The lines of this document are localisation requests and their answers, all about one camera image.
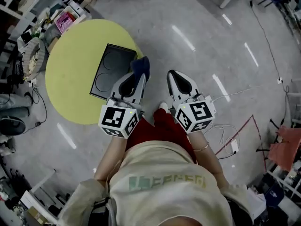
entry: foot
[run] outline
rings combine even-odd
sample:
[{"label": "foot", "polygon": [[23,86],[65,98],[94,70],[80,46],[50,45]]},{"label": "foot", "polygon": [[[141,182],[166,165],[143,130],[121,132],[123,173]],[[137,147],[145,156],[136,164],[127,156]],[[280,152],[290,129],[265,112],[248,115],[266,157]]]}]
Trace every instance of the foot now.
[{"label": "foot", "polygon": [[163,109],[163,110],[165,110],[166,113],[168,113],[168,105],[166,104],[166,102],[162,102],[159,105],[158,109]]},{"label": "foot", "polygon": [[26,97],[26,96],[28,96],[28,97],[30,98],[30,100],[31,100],[31,102],[32,102],[32,104],[33,104],[33,98],[32,98],[32,96],[31,96],[31,94],[30,94],[29,92],[26,92],[26,93],[24,94],[24,97]]}]

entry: power strip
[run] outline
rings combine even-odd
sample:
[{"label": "power strip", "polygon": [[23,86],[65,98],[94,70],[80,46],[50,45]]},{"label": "power strip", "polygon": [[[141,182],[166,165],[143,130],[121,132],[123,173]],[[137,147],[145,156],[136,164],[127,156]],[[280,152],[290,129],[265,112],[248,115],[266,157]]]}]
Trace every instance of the power strip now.
[{"label": "power strip", "polygon": [[231,148],[232,148],[232,152],[233,153],[237,153],[239,148],[238,148],[238,144],[237,144],[237,140],[234,139],[233,141],[231,141]]}]

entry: white cable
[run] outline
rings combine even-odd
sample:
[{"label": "white cable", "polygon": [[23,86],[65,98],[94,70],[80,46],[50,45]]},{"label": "white cable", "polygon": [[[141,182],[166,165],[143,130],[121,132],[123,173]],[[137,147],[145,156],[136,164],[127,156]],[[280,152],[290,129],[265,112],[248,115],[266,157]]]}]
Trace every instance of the white cable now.
[{"label": "white cable", "polygon": [[[256,88],[258,88],[258,87],[262,87],[262,86],[266,86],[266,85],[259,85],[259,86],[255,86],[255,87],[248,88],[248,89],[242,90],[242,91],[240,91],[240,92],[233,93],[233,94],[229,94],[229,95],[226,95],[226,96],[237,95],[237,94],[240,94],[240,93],[246,92],[246,91],[248,91],[248,90],[251,90],[251,89],[256,89]],[[214,101],[216,101],[216,100],[220,99],[220,98],[223,98],[223,97],[225,97],[225,96],[220,96],[220,97],[217,97],[216,99],[214,99],[214,100],[212,101],[212,103],[213,103]]]},{"label": "white cable", "polygon": [[225,147],[225,151],[226,151],[226,153],[227,154],[229,154],[229,155],[232,155],[233,153],[229,153],[228,151],[227,151],[227,149],[226,149],[226,144],[227,144],[227,142],[228,142],[228,140],[230,139],[230,140],[232,140],[233,141],[233,138],[231,138],[231,137],[229,137],[229,138],[227,138],[225,141],[224,141],[224,139],[223,139],[223,137],[224,137],[224,133],[225,133],[225,128],[224,127],[226,127],[226,126],[229,126],[229,127],[232,127],[232,128],[234,128],[235,130],[236,130],[236,132],[237,132],[237,134],[238,134],[238,138],[239,138],[239,144],[238,144],[238,148],[240,148],[240,134],[239,134],[239,131],[236,129],[236,127],[235,126],[232,126],[232,125],[227,125],[227,124],[213,124],[212,122],[211,122],[211,128],[209,128],[209,130],[207,130],[205,133],[204,133],[204,135],[207,133],[207,132],[209,132],[211,129],[213,129],[213,128],[215,128],[215,129],[222,129],[222,137],[221,137],[221,140],[220,140],[220,145],[222,145],[223,147]]}]

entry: cable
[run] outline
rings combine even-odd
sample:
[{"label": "cable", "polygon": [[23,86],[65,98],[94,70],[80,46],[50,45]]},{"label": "cable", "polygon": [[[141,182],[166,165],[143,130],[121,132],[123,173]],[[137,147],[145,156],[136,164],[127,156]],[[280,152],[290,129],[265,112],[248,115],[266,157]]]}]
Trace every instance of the cable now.
[{"label": "cable", "polygon": [[236,154],[236,152],[234,152],[234,153],[233,153],[232,155],[230,155],[230,156],[226,156],[226,157],[218,158],[218,160],[229,158],[229,157],[231,157],[231,156],[234,156],[235,154]]},{"label": "cable", "polygon": [[229,138],[227,138],[225,141],[224,141],[224,134],[225,134],[225,128],[224,127],[226,127],[226,126],[229,126],[229,127],[232,127],[232,128],[234,128],[235,130],[236,130],[236,132],[237,132],[237,135],[238,135],[238,138],[239,138],[239,144],[238,144],[238,148],[240,148],[240,134],[239,134],[239,131],[237,130],[237,128],[235,127],[235,126],[232,126],[232,125],[221,125],[221,124],[213,124],[212,122],[211,122],[211,128],[209,128],[209,130],[207,130],[205,133],[204,133],[204,135],[207,133],[207,132],[209,132],[211,129],[213,129],[213,128],[215,128],[215,129],[222,129],[222,137],[221,137],[221,140],[220,140],[220,145],[222,145],[223,147],[225,147],[225,151],[226,151],[226,153],[228,154],[228,155],[230,155],[230,156],[233,156],[234,154],[236,154],[237,152],[233,152],[233,153],[229,153],[228,151],[227,151],[227,148],[226,148],[226,145],[227,145],[227,143],[228,143],[228,140],[230,139],[230,140],[232,140],[233,141],[233,138],[231,138],[231,137],[229,137]]},{"label": "cable", "polygon": [[258,16],[256,15],[256,13],[255,13],[254,10],[253,10],[253,5],[251,5],[251,9],[252,9],[252,12],[254,13],[254,16],[256,17],[256,19],[257,19],[257,21],[258,21],[258,24],[259,24],[259,26],[261,27],[261,29],[262,29],[262,31],[263,31],[263,34],[264,34],[264,37],[265,37],[265,39],[266,39],[266,41],[267,41],[267,43],[268,43],[269,51],[270,51],[270,53],[271,53],[271,55],[272,55],[273,62],[274,62],[274,66],[275,66],[276,71],[277,71],[277,74],[278,74],[278,78],[280,79],[280,73],[279,73],[279,70],[278,70],[278,68],[277,68],[277,65],[276,65],[276,62],[275,62],[275,58],[274,58],[274,55],[273,55],[273,52],[272,52],[272,49],[271,49],[271,45],[270,45],[270,43],[269,43],[269,40],[268,40],[267,35],[266,35],[266,33],[265,33],[265,30],[264,30],[263,26],[261,25],[261,23],[259,22]]},{"label": "cable", "polygon": [[226,97],[226,96],[237,95],[237,94],[240,94],[240,93],[246,92],[246,91],[248,91],[248,90],[251,90],[251,89],[256,89],[256,88],[258,88],[258,87],[263,87],[263,86],[266,86],[266,85],[259,85],[259,86],[255,86],[255,87],[252,87],[252,88],[248,88],[248,89],[242,90],[242,91],[240,91],[240,92],[237,92],[237,93],[233,93],[233,94],[229,94],[229,95],[225,95],[225,96],[220,96],[220,97],[217,97],[216,99],[214,99],[214,100],[212,101],[212,103],[213,103],[214,101],[216,101],[216,100],[220,99],[220,98],[224,98],[224,97]]},{"label": "cable", "polygon": [[[38,101],[37,101],[37,102],[35,102],[34,99],[33,99],[33,93],[34,93],[34,92],[35,92],[36,95],[38,96]],[[36,122],[34,127],[29,128],[26,132],[23,132],[23,134],[27,133],[29,130],[35,129],[36,127],[40,126],[41,124],[43,124],[43,123],[47,120],[47,115],[48,115],[48,114],[47,114],[47,108],[46,108],[46,105],[45,105],[45,101],[44,101],[43,97],[41,96],[41,94],[39,93],[38,88],[36,88],[36,87],[34,86],[34,84],[33,84],[33,85],[32,85],[32,100],[33,100],[33,103],[38,104],[39,101],[40,101],[40,98],[42,99],[43,104],[44,104],[44,107],[45,107],[46,117],[45,117],[44,121],[42,121],[42,122],[39,122],[39,121]]]},{"label": "cable", "polygon": [[[257,22],[258,22],[259,26],[261,27],[261,29],[262,29],[262,31],[263,31],[264,37],[265,37],[265,39],[266,39],[266,41],[267,41],[267,43],[268,43],[268,46],[269,46],[269,51],[270,51],[270,53],[271,53],[271,55],[272,55],[272,58],[273,58],[274,66],[275,66],[276,71],[277,71],[277,74],[278,74],[278,79],[281,80],[280,73],[279,73],[279,70],[278,70],[278,68],[277,68],[277,65],[276,65],[276,62],[275,62],[275,58],[274,58],[274,55],[273,55],[273,52],[272,52],[272,49],[271,49],[271,44],[269,43],[268,37],[267,37],[267,35],[266,35],[266,33],[265,33],[265,30],[264,30],[262,24],[261,24],[260,21],[259,21],[258,16],[256,15],[255,11],[253,10],[253,0],[250,0],[250,7],[251,7],[251,10],[252,10],[254,16],[255,16],[256,19],[257,19]],[[285,113],[284,113],[284,117],[283,117],[283,119],[282,119],[280,125],[282,125],[282,124],[284,123],[284,119],[285,119],[285,117],[286,117],[286,111],[287,111],[286,103],[287,103],[287,100],[288,100],[288,94],[287,94],[287,93],[289,92],[289,86],[287,85],[286,88],[284,88],[284,84],[283,84],[283,81],[282,81],[282,80],[281,80],[281,84],[282,84],[283,91],[285,92]]]}]

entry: black cable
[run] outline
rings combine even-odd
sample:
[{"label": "black cable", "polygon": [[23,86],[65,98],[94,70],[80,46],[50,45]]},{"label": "black cable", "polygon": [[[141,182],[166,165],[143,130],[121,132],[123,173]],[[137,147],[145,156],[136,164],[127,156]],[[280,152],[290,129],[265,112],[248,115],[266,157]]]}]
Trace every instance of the black cable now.
[{"label": "black cable", "polygon": [[[262,24],[260,23],[258,16],[256,15],[255,11],[253,10],[253,0],[250,0],[250,7],[251,7],[251,10],[252,10],[254,16],[255,16],[256,19],[257,19],[257,22],[258,22],[259,26],[261,27],[261,29],[262,29],[262,31],[263,31],[264,37],[265,37],[265,39],[266,39],[266,41],[267,41],[267,43],[268,43],[269,51],[270,51],[270,53],[271,53],[271,55],[272,55],[273,62],[274,62],[274,66],[275,66],[276,71],[277,71],[277,74],[278,74],[278,79],[280,80],[280,73],[279,73],[279,70],[278,70],[277,65],[276,65],[276,62],[275,62],[275,58],[274,58],[274,55],[273,55],[273,52],[272,52],[272,49],[271,49],[271,44],[269,43],[269,40],[268,40],[267,35],[266,35],[266,33],[265,33],[265,30],[264,30]],[[288,85],[286,86],[286,88],[284,88],[284,84],[283,84],[283,81],[282,81],[282,80],[281,80],[281,84],[282,84],[282,89],[283,89],[283,91],[285,92],[285,113],[284,113],[284,116],[283,116],[283,119],[282,119],[280,125],[282,125],[282,124],[284,123],[284,120],[285,120],[285,117],[286,117],[286,111],[287,111],[287,105],[286,105],[286,103],[287,103],[287,100],[288,100],[288,92],[289,92],[289,90],[290,90],[290,88],[289,88]]]},{"label": "black cable", "polygon": [[220,159],[226,159],[226,158],[229,158],[229,157],[231,157],[231,156],[234,156],[236,154],[236,152],[234,152],[232,155],[230,155],[230,156],[226,156],[226,157],[222,157],[222,158],[218,158],[218,160],[220,160]]},{"label": "black cable", "polygon": [[7,102],[5,102],[5,103],[0,102],[0,105],[5,105],[5,104],[7,104],[9,102],[9,100],[10,100],[10,94],[8,94],[8,95],[9,95],[9,98],[8,98]]},{"label": "black cable", "polygon": [[273,62],[274,62],[274,66],[275,66],[276,71],[277,71],[277,74],[278,74],[278,78],[280,79],[279,70],[278,70],[278,68],[277,68],[277,65],[276,65],[276,62],[275,62],[275,58],[274,58],[274,55],[273,55],[273,52],[272,52],[272,49],[271,49],[271,45],[270,45],[270,43],[269,43],[269,40],[268,40],[267,35],[266,35],[266,33],[265,33],[265,30],[264,30],[263,26],[261,25],[261,23],[259,22],[259,18],[258,18],[258,16],[256,15],[256,13],[254,12],[253,6],[251,6],[251,9],[252,9],[252,12],[254,13],[254,16],[256,17],[256,19],[257,19],[257,21],[258,21],[258,24],[259,24],[259,26],[261,27],[261,29],[262,29],[262,31],[263,31],[263,34],[264,34],[264,37],[265,37],[265,39],[266,39],[266,41],[267,41],[267,43],[268,43],[269,51],[270,51],[270,53],[271,53],[271,55],[272,55]]},{"label": "black cable", "polygon": [[[37,102],[35,102],[34,99],[33,99],[33,93],[34,93],[34,92],[37,94],[37,96],[38,96],[38,98],[39,98]],[[29,128],[26,132],[23,132],[23,134],[27,133],[29,130],[35,129],[36,127],[40,126],[41,124],[43,124],[43,123],[47,120],[47,115],[48,115],[48,113],[47,113],[47,108],[46,108],[46,105],[45,105],[45,101],[44,101],[43,97],[41,96],[41,94],[39,93],[38,88],[36,88],[34,85],[32,85],[32,100],[33,100],[33,102],[34,102],[35,104],[39,103],[40,97],[41,97],[41,99],[42,99],[42,101],[43,101],[43,104],[44,104],[44,107],[45,107],[46,117],[45,117],[44,121],[42,121],[42,122],[39,122],[39,121],[38,121],[38,122],[35,124],[34,127]]]}]

